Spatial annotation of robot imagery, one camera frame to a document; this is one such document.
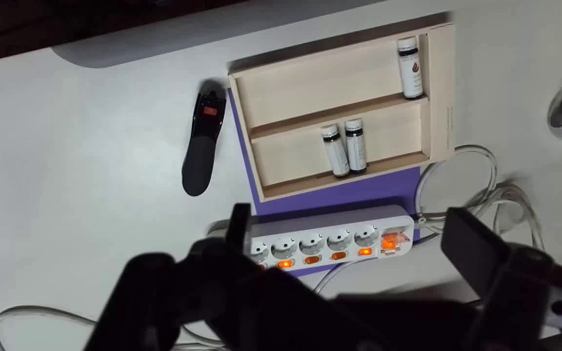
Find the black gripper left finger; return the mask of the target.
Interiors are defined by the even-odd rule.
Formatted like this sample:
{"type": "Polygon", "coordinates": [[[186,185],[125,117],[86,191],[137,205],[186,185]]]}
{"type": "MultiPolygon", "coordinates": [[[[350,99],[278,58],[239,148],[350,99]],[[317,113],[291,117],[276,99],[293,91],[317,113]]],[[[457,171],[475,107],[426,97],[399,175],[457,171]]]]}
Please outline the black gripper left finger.
{"type": "Polygon", "coordinates": [[[84,351],[170,351],[180,329],[207,324],[229,351],[387,351],[359,318],[293,275],[244,255],[250,207],[233,208],[229,230],[168,253],[133,257],[84,351]]]}

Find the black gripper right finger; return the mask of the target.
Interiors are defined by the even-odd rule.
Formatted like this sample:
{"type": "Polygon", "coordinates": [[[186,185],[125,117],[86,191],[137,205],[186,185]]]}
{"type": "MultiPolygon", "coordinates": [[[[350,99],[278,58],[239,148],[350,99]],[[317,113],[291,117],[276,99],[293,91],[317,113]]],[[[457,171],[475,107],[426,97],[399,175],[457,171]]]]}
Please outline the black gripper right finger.
{"type": "Polygon", "coordinates": [[[504,242],[457,207],[447,210],[441,251],[482,300],[469,351],[535,351],[545,325],[562,333],[562,265],[549,253],[504,242]]]}

